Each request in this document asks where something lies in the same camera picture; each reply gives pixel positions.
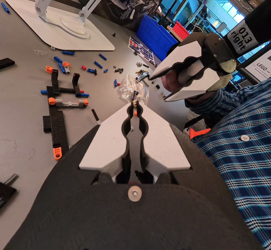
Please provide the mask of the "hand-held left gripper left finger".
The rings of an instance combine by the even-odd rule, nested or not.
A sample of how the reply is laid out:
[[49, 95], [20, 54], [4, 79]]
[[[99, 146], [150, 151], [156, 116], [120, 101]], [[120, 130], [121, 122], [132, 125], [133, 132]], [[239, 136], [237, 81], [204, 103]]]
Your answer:
[[126, 104], [99, 126], [82, 161], [81, 170], [109, 173], [117, 183], [128, 183], [131, 174], [131, 103]]

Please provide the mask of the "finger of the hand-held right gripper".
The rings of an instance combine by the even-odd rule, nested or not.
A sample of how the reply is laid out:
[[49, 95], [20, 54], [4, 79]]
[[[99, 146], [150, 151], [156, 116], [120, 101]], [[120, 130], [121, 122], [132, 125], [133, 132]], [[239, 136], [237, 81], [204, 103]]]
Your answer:
[[164, 99], [164, 101], [174, 102], [204, 94], [211, 86], [213, 86], [219, 80], [220, 77], [216, 71], [210, 68], [206, 68], [202, 72], [199, 72], [199, 76], [197, 78], [189, 81], [176, 92], [168, 95]]
[[151, 79], [165, 76], [176, 65], [184, 64], [188, 58], [198, 59], [201, 57], [202, 47], [198, 41], [176, 47], [154, 70]]

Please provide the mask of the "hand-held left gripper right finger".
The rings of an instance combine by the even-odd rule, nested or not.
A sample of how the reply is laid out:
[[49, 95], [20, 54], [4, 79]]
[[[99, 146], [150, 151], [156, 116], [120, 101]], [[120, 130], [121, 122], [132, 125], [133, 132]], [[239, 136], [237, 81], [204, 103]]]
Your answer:
[[141, 183], [154, 183], [162, 173], [189, 170], [191, 165], [183, 152], [170, 124], [137, 102], [140, 141], [140, 164], [142, 172], [136, 171]]

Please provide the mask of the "person's right forearm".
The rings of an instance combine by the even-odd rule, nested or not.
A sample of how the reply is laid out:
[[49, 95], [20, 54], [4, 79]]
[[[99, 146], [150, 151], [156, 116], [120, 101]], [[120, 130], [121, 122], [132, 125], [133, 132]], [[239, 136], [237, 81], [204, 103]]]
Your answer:
[[205, 123], [213, 127], [235, 109], [245, 114], [264, 100], [267, 100], [269, 105], [270, 84], [271, 78], [268, 78], [257, 85], [241, 88], [237, 92], [220, 89], [207, 96], [207, 99], [204, 99], [204, 96], [198, 99], [185, 99], [185, 106], [192, 112], [202, 115]]

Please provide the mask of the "black lego beam assembly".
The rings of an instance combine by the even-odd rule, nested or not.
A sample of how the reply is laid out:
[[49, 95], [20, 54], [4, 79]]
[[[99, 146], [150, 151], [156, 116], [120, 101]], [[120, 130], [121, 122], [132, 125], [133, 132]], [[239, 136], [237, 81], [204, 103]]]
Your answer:
[[[89, 104], [87, 98], [89, 94], [84, 93], [84, 90], [80, 90], [78, 81], [80, 74], [74, 73], [72, 79], [73, 88], [63, 88], [58, 83], [57, 69], [53, 69], [51, 74], [51, 86], [47, 86], [46, 90], [41, 90], [41, 94], [47, 95], [49, 115], [43, 116], [43, 131], [45, 133], [51, 133], [53, 155], [56, 161], [60, 160], [68, 150], [68, 140], [65, 127], [65, 120], [63, 111], [59, 111], [58, 108], [86, 108]], [[61, 93], [69, 93], [76, 96], [76, 102], [63, 102], [62, 99], [57, 99]]]

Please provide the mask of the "dark printed lego box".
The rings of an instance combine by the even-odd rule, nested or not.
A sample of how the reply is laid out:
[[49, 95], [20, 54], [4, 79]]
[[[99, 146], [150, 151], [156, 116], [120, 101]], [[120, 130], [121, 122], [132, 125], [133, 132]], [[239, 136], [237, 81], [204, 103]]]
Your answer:
[[162, 0], [101, 0], [92, 13], [137, 31], [145, 15], [153, 17]]

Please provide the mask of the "long black lego beam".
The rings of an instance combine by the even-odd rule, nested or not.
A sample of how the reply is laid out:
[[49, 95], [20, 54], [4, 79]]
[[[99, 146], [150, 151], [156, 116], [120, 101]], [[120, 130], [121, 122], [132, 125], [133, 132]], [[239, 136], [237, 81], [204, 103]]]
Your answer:
[[12, 59], [10, 58], [5, 58], [5, 59], [1, 59], [0, 60], [0, 69], [5, 69], [5, 68], [8, 68], [10, 66], [13, 66], [15, 65], [15, 61], [13, 61]]

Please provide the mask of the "person's right hand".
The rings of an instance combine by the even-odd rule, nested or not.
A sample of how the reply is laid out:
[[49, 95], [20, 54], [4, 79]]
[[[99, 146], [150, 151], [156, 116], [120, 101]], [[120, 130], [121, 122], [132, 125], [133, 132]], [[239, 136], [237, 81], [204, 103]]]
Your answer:
[[[162, 76], [161, 81], [163, 87], [169, 92], [174, 92], [181, 87], [181, 85], [178, 83], [178, 75], [175, 70], [168, 72], [165, 76]], [[206, 92], [202, 95], [186, 98], [186, 101], [188, 101], [192, 106], [198, 106], [202, 103], [205, 103], [215, 93], [215, 91]]]

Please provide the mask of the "blue storage bin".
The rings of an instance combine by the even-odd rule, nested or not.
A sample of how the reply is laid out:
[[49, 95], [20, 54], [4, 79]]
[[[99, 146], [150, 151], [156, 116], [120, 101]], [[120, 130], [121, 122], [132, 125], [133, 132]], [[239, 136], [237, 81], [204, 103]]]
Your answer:
[[163, 26], [148, 15], [144, 15], [136, 36], [161, 60], [178, 41]]

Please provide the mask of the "black axle connector assembly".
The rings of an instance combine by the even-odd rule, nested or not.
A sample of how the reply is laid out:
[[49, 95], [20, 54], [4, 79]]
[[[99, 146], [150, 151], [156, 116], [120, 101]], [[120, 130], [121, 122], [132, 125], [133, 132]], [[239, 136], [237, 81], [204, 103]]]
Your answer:
[[93, 113], [93, 116], [95, 117], [96, 121], [97, 121], [97, 124], [98, 125], [101, 125], [102, 121], [99, 119], [97, 113], [95, 112], [94, 109], [91, 109], [92, 113]]

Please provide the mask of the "orange plastic object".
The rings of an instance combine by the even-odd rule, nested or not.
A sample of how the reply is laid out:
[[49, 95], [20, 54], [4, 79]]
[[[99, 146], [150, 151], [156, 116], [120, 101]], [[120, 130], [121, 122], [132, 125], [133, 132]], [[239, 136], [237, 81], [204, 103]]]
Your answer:
[[211, 130], [210, 128], [205, 129], [205, 130], [200, 130], [200, 131], [195, 131], [193, 129], [189, 129], [189, 137], [190, 137], [190, 139], [193, 139], [196, 136], [201, 136], [201, 135], [208, 133], [210, 130]]

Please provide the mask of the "sticker sheet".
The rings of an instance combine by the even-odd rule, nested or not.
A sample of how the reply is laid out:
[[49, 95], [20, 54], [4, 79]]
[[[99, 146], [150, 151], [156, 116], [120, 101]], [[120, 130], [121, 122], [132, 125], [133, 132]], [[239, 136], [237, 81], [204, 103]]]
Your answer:
[[128, 47], [133, 50], [133, 52], [136, 52], [137, 55], [143, 57], [148, 62], [150, 62], [152, 65], [156, 65], [154, 60], [154, 53], [145, 45], [140, 43], [138, 40], [134, 39], [130, 36]]

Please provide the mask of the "dark liftarm with yellow pin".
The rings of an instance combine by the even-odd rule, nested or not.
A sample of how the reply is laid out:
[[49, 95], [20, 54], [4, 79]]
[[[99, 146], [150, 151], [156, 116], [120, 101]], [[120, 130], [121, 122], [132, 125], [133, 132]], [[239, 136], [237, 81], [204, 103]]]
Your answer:
[[150, 77], [149, 72], [147, 70], [140, 69], [139, 71], [136, 71], [135, 73], [139, 74], [135, 79], [138, 82], [143, 81], [147, 85], [147, 87], [149, 87], [149, 85], [146, 83], [146, 81], [144, 81], [144, 78]]

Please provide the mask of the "white printed sign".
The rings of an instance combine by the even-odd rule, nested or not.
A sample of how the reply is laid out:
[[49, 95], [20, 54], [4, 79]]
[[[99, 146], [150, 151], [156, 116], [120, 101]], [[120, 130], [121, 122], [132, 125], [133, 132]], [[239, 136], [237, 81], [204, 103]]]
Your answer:
[[270, 78], [271, 76], [271, 50], [257, 58], [250, 65], [245, 67], [260, 82]]

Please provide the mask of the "clear plastic parts bag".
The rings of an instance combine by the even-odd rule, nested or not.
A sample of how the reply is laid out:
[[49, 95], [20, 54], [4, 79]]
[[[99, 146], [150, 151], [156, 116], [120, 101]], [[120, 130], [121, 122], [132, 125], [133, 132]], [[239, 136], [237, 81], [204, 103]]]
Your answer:
[[149, 88], [138, 82], [130, 75], [125, 75], [121, 81], [121, 85], [118, 88], [118, 95], [120, 99], [130, 102], [134, 91], [138, 92], [138, 95], [135, 97], [137, 101], [144, 103], [147, 106], [149, 100]]

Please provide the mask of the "person's plaid shirt torso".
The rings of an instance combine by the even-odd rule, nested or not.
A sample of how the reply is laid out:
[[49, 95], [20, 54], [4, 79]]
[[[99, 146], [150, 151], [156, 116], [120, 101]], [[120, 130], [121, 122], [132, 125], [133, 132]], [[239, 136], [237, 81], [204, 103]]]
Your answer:
[[250, 231], [270, 249], [270, 100], [243, 103], [194, 141], [222, 175]]

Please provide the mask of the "grey metal rod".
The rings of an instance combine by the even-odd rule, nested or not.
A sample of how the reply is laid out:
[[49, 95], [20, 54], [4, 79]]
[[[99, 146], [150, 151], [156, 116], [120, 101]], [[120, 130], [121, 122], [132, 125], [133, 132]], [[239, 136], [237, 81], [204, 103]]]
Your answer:
[[12, 174], [5, 182], [4, 184], [7, 186], [12, 185], [17, 179], [18, 179], [18, 174]]

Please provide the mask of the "dark flat object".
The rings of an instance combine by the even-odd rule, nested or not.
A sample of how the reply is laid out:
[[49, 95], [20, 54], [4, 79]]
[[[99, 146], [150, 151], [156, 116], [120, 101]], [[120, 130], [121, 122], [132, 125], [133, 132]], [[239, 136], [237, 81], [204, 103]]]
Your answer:
[[2, 208], [6, 202], [15, 194], [17, 190], [11, 186], [4, 183], [0, 183], [0, 208]]

